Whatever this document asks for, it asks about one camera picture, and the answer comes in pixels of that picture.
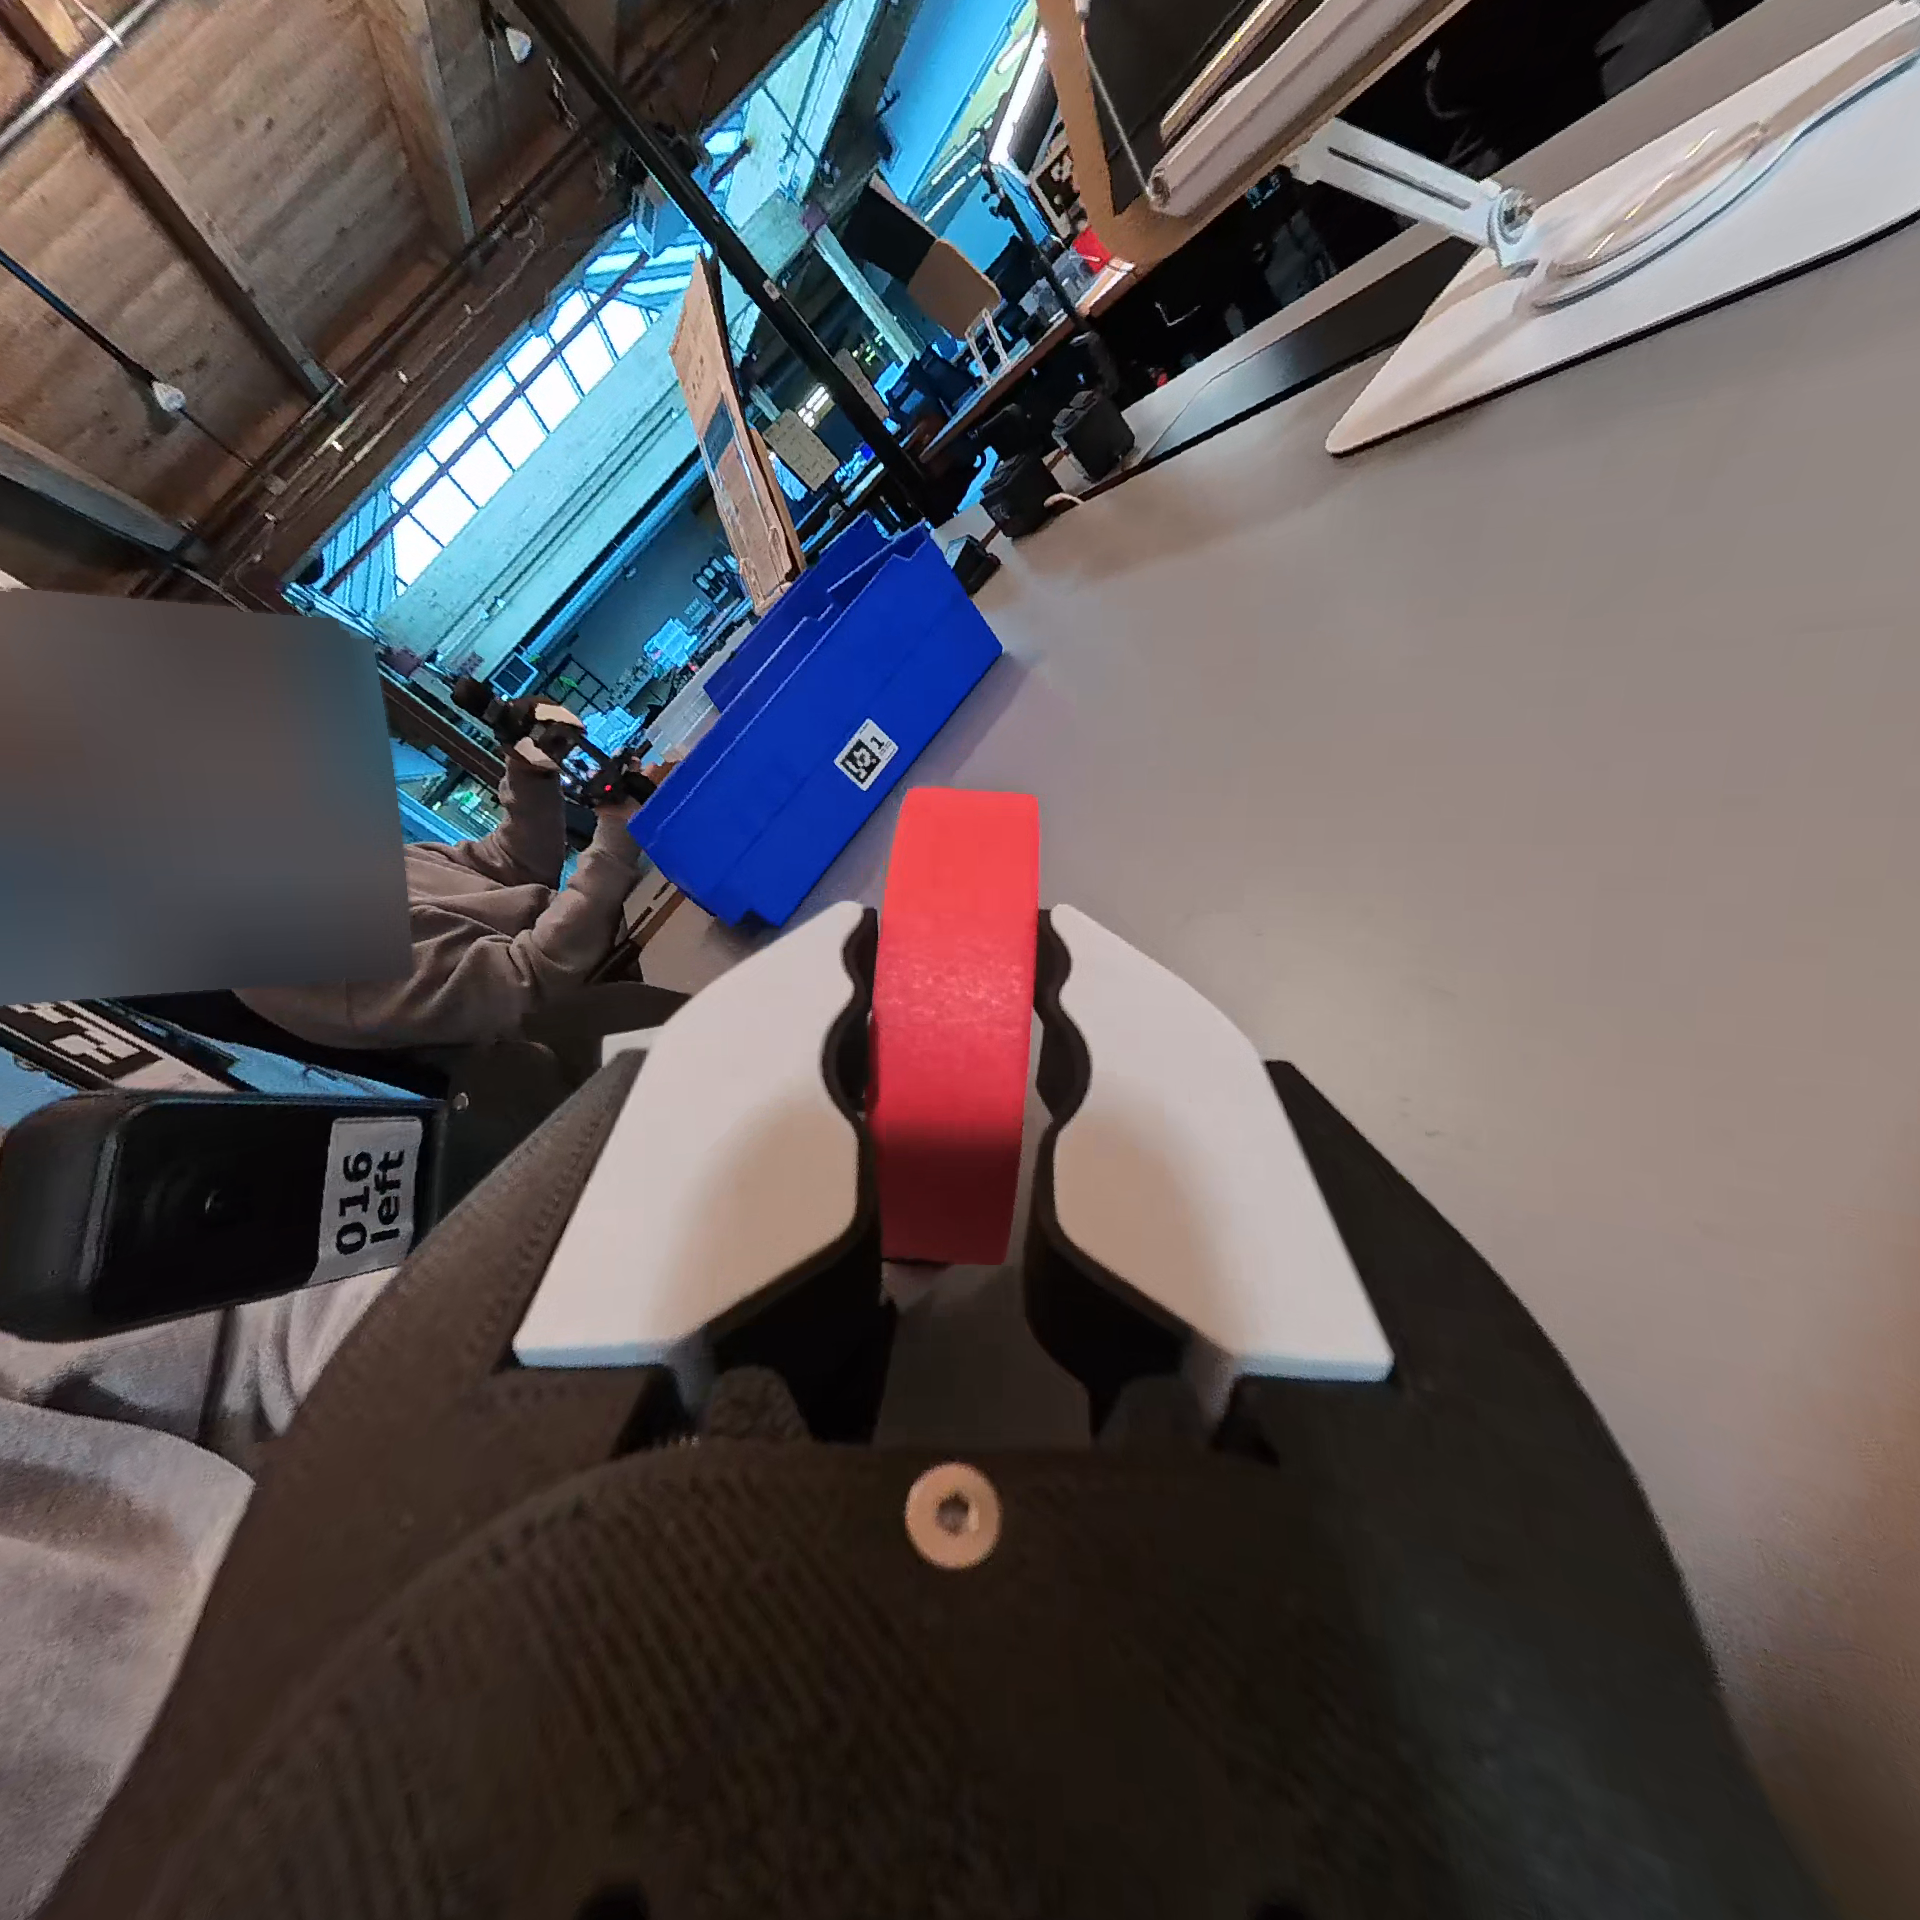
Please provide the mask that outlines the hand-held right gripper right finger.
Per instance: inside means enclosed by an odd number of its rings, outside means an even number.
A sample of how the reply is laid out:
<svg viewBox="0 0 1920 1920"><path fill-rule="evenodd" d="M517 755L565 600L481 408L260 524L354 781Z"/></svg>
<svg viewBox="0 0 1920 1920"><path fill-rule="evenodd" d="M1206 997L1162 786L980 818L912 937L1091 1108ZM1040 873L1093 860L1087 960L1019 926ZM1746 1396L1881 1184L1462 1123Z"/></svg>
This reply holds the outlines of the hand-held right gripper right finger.
<svg viewBox="0 0 1920 1920"><path fill-rule="evenodd" d="M1394 1353L1256 1047L1079 910L1043 916L1026 1314L1082 1383L1377 1383Z"/></svg>

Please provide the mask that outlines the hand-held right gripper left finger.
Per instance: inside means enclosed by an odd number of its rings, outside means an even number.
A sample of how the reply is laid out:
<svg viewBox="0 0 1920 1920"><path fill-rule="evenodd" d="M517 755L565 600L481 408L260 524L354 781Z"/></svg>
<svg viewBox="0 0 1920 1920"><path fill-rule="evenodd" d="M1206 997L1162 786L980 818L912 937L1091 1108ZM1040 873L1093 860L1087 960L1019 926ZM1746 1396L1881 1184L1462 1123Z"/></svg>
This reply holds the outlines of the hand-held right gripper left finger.
<svg viewBox="0 0 1920 1920"><path fill-rule="evenodd" d="M688 1001L643 1050L511 1336L529 1370L765 1368L851 1396L884 1343L865 1119L874 910L837 902Z"/></svg>

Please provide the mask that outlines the red tape roll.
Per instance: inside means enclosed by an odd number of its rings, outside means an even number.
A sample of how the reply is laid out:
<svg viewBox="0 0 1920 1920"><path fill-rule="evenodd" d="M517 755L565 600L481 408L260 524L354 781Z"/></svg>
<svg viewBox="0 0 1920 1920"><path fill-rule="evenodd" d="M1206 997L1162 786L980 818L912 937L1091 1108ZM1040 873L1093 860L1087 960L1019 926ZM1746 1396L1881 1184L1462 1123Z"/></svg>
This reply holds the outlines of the red tape roll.
<svg viewBox="0 0 1920 1920"><path fill-rule="evenodd" d="M992 1267L1010 1244L1035 1004L1032 797L916 788L877 911L869 1135L884 1262Z"/></svg>

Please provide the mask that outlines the person's grey clothing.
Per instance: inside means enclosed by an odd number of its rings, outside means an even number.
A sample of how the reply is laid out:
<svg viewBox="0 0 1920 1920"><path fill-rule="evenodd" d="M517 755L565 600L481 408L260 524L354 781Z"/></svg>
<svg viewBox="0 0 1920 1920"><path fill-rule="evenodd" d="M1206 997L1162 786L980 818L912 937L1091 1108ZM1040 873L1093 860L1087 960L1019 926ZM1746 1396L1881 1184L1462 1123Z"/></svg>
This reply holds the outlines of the person's grey clothing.
<svg viewBox="0 0 1920 1920"><path fill-rule="evenodd" d="M2 1336L2 1913L34 1915L145 1741L349 1297Z"/></svg>

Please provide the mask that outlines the blue plastic bin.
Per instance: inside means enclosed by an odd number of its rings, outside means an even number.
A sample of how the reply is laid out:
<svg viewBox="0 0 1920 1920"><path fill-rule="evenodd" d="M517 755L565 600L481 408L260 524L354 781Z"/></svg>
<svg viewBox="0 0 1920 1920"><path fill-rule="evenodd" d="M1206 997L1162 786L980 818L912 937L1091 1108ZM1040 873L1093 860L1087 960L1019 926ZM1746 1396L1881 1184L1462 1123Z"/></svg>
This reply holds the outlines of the blue plastic bin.
<svg viewBox="0 0 1920 1920"><path fill-rule="evenodd" d="M726 926L781 926L1001 656L936 533L857 519L706 684L631 838Z"/></svg>

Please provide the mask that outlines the cardboard sign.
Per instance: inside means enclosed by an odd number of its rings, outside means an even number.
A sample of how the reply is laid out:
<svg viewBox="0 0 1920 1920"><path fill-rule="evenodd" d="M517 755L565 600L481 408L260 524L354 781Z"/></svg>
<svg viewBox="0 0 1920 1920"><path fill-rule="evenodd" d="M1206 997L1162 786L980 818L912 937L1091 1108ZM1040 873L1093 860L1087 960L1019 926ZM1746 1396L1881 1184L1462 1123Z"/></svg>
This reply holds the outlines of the cardboard sign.
<svg viewBox="0 0 1920 1920"><path fill-rule="evenodd" d="M722 272L709 253L694 259L668 358L742 590L754 613L765 614L798 582L805 556L771 457L741 398Z"/></svg>

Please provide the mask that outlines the black clamp base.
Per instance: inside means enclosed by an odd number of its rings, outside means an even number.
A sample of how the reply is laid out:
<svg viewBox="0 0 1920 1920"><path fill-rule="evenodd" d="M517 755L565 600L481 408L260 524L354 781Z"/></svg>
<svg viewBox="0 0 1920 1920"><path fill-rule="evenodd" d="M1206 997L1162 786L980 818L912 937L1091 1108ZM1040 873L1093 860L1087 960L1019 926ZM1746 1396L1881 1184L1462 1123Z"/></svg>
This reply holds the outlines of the black clamp base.
<svg viewBox="0 0 1920 1920"><path fill-rule="evenodd" d="M1055 413L1050 439L1091 483L1120 475L1138 451L1123 410L1114 398L1098 388L1082 388Z"/></svg>
<svg viewBox="0 0 1920 1920"><path fill-rule="evenodd" d="M1058 487L1043 452L1021 451L998 461L992 473L981 482L980 507L995 528L995 535L1009 542L1025 542L1040 533L1049 516L1059 511L1059 496L1063 492Z"/></svg>

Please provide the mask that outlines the black desk pad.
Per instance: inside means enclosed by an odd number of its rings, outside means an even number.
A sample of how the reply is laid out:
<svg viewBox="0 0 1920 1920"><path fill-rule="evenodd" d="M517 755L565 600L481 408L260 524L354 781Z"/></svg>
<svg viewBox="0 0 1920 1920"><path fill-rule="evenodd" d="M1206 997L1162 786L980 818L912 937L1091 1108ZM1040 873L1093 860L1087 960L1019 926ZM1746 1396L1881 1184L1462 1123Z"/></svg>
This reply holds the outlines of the black desk pad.
<svg viewBox="0 0 1920 1920"><path fill-rule="evenodd" d="M1158 423L1142 422L1127 473L1160 465L1243 419L1255 419L1328 376L1404 341L1421 308L1332 313L1204 372Z"/></svg>

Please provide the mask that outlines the black metal pole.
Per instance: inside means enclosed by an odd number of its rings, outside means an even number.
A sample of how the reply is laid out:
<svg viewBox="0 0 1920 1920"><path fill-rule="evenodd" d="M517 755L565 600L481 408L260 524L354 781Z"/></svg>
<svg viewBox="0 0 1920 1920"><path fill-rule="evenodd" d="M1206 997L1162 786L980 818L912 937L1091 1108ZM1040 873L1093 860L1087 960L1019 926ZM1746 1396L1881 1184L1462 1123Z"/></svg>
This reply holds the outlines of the black metal pole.
<svg viewBox="0 0 1920 1920"><path fill-rule="evenodd" d="M745 238L678 163L673 149L627 105L623 84L591 48L588 35L572 22L563 5L518 3L518 11L527 22L527 31L540 41L563 76L579 84L623 149L640 163L664 198L683 211L719 267L746 293L794 358L826 388L835 406L849 418L859 441L877 459L897 504L914 522L939 522L945 512L921 463L892 433L877 408L859 395L844 368L785 294L777 278L763 268Z"/></svg>

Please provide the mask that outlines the white monitor stand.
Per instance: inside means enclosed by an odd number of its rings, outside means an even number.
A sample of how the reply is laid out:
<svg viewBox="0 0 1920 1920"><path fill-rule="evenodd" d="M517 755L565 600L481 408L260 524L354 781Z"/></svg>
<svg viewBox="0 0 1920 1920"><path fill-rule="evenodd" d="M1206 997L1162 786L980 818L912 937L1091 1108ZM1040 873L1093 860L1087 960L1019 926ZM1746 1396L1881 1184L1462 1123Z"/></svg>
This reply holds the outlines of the white monitor stand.
<svg viewBox="0 0 1920 1920"><path fill-rule="evenodd" d="M1886 5L1475 253L1328 433L1344 459L1834 262L1917 211L1917 6Z"/></svg>

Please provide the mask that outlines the computer monitor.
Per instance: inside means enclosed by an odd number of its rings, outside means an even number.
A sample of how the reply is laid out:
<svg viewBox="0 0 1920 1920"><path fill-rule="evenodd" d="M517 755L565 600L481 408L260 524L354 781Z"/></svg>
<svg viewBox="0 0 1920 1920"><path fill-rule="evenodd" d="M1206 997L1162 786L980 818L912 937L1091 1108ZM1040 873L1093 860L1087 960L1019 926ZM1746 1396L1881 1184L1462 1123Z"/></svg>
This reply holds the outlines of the computer monitor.
<svg viewBox="0 0 1920 1920"><path fill-rule="evenodd" d="M1094 240L1147 271L1436 35L1461 3L1040 3Z"/></svg>

